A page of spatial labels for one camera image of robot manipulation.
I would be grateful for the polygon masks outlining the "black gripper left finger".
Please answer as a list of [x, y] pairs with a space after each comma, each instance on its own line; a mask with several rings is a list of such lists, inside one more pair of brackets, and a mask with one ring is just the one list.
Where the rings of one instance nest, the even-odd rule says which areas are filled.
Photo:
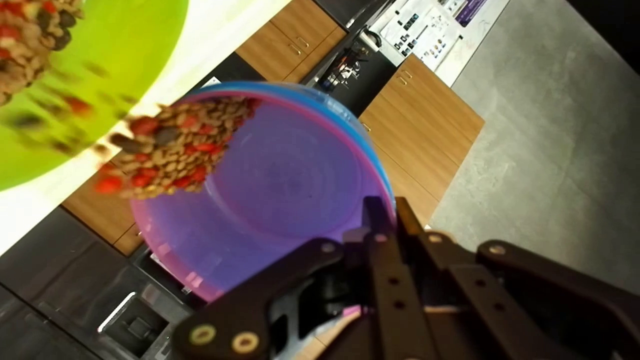
[[181, 319], [178, 360], [275, 360], [321, 323], [354, 318], [321, 360], [436, 360], [436, 344], [406, 257], [422, 225], [399, 197], [394, 209], [364, 200], [358, 242], [311, 238]]

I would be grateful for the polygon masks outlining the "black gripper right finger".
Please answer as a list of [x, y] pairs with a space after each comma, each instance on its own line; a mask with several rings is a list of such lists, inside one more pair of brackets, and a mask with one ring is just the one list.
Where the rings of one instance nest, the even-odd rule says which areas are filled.
[[429, 315], [468, 319], [487, 360], [640, 360], [640, 296], [504, 239], [465, 249], [396, 200]]

